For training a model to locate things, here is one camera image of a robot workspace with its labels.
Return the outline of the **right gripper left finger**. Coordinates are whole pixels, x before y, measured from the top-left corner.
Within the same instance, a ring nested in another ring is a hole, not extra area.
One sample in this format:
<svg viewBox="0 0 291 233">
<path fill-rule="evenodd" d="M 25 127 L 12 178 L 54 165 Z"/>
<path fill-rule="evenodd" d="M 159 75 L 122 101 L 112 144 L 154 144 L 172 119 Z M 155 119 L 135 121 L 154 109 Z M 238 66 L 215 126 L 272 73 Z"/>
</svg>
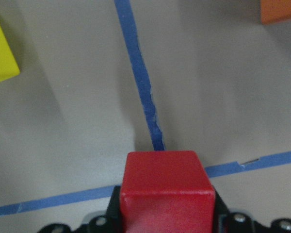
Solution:
<svg viewBox="0 0 291 233">
<path fill-rule="evenodd" d="M 92 218 L 89 223 L 80 226 L 80 233 L 122 233 L 122 215 L 120 212 L 120 188 L 115 186 L 105 214 Z"/>
</svg>

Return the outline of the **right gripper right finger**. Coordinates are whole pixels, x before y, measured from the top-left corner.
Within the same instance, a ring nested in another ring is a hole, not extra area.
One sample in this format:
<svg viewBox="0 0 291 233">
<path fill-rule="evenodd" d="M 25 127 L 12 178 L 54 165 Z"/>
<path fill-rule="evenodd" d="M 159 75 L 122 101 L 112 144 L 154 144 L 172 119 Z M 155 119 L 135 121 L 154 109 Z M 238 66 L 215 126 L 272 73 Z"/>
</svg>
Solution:
<svg viewBox="0 0 291 233">
<path fill-rule="evenodd" d="M 215 190 L 213 233 L 254 233 L 253 220 L 246 214 L 231 212 Z"/>
</svg>

